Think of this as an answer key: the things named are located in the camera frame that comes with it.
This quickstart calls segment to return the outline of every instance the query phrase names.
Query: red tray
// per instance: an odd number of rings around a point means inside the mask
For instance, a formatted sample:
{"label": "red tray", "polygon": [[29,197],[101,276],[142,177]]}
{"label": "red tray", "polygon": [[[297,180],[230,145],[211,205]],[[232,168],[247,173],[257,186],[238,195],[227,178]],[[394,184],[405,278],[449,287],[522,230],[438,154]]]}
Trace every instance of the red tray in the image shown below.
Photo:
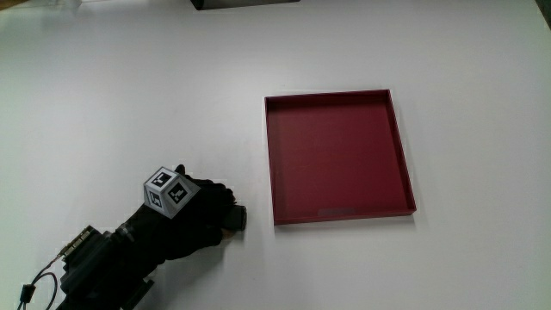
{"label": "red tray", "polygon": [[389,90],[265,102],[275,225],[415,212]]}

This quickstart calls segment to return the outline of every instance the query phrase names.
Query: black cable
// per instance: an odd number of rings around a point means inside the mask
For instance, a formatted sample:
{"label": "black cable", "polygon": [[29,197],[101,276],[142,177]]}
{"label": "black cable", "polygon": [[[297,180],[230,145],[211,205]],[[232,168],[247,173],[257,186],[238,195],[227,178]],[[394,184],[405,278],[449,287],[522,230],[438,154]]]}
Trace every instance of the black cable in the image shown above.
{"label": "black cable", "polygon": [[61,256],[58,255],[55,259],[53,259],[52,262],[50,262],[46,268],[44,268],[43,270],[41,270],[38,275],[36,275],[36,277],[34,278],[34,280],[31,282],[31,284],[26,284],[26,285],[23,285],[23,290],[21,291],[21,298],[19,299],[19,301],[21,302],[19,304],[19,307],[17,308],[17,310],[20,310],[21,309],[21,306],[23,306],[23,310],[26,310],[27,309],[27,304],[31,301],[31,298],[33,298],[33,293],[34,293],[34,290],[36,289],[35,287],[35,284],[43,277],[45,276],[52,276],[53,277],[53,296],[52,296],[52,299],[50,300],[50,303],[48,304],[48,307],[46,308],[46,310],[49,310],[50,307],[52,306],[53,304],[53,301],[55,300],[55,296],[56,294],[58,293],[58,278],[52,273],[52,272],[47,272],[45,274],[42,274],[42,272],[44,272],[46,269],[50,268],[53,264],[53,262],[55,262],[56,260],[58,260]]}

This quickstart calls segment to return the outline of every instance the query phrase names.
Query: gloved hand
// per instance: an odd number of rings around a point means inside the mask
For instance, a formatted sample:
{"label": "gloved hand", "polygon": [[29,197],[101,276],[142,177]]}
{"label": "gloved hand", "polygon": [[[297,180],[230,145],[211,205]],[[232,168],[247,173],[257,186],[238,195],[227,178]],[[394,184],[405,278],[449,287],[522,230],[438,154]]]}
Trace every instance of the gloved hand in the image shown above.
{"label": "gloved hand", "polygon": [[223,238],[234,234],[222,228],[223,219],[236,207],[232,190],[221,183],[186,175],[183,164],[178,165],[175,172],[201,188],[188,204],[173,219],[143,205],[127,221],[136,239],[136,252],[132,255],[149,262],[135,262],[137,269],[138,265],[144,266],[141,268],[144,276],[165,259],[187,257],[201,248],[218,245]]}
{"label": "gloved hand", "polygon": [[180,164],[176,172],[201,187],[188,204],[169,219],[142,205],[124,224],[134,241],[121,249],[115,271],[104,279],[93,296],[69,296],[58,310],[119,309],[134,290],[134,285],[165,260],[187,257],[195,251],[218,245],[232,231],[222,228],[223,219],[236,207],[235,197],[224,184],[194,179]]}

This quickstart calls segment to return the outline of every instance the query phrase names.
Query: black device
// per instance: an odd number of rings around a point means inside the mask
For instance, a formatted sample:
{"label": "black device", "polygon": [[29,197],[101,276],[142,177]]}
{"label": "black device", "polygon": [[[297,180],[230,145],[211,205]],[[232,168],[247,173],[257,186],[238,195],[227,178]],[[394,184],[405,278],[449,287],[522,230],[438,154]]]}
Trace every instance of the black device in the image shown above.
{"label": "black device", "polygon": [[[160,201],[166,202],[164,210],[177,208],[175,214],[167,215],[163,210],[157,210],[155,204],[144,203],[114,232],[100,233],[94,227],[87,226],[61,250],[45,268],[64,257],[65,274],[60,279],[60,287],[66,297],[57,310],[132,310],[154,284],[154,281],[146,282],[144,278],[157,265],[165,259],[187,256],[198,250],[196,245],[190,249],[177,247],[187,227],[194,229],[201,227],[202,223],[214,227],[211,231],[205,230],[211,232],[210,239],[217,238],[216,233],[221,234],[219,228],[232,231],[245,229],[246,207],[235,204],[231,190],[210,180],[184,177],[184,173],[182,165],[176,171],[162,168],[144,185],[148,190],[151,185],[148,183],[157,181],[159,197],[162,197]],[[180,189],[179,184],[183,184],[185,189]],[[178,202],[185,203],[182,206],[177,205]],[[46,275],[42,275],[45,269],[32,284],[23,287],[22,304],[30,301],[34,284]],[[55,275],[48,274],[54,277],[57,291]]]}

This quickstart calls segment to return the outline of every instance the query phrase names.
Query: black object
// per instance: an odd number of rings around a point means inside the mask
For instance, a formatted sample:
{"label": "black object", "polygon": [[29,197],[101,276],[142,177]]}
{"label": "black object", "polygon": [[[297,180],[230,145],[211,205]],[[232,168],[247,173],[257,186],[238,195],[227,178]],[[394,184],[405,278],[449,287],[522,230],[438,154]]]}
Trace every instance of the black object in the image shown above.
{"label": "black object", "polygon": [[293,3],[300,0],[191,0],[197,10],[203,9],[230,9],[245,6]]}
{"label": "black object", "polygon": [[[183,165],[176,172],[185,175]],[[220,228],[245,229],[246,208],[230,189],[185,177],[201,190],[173,219],[144,204],[115,232],[88,226],[64,248],[66,297],[57,310],[132,310],[154,283],[143,279],[159,264],[218,245]]]}

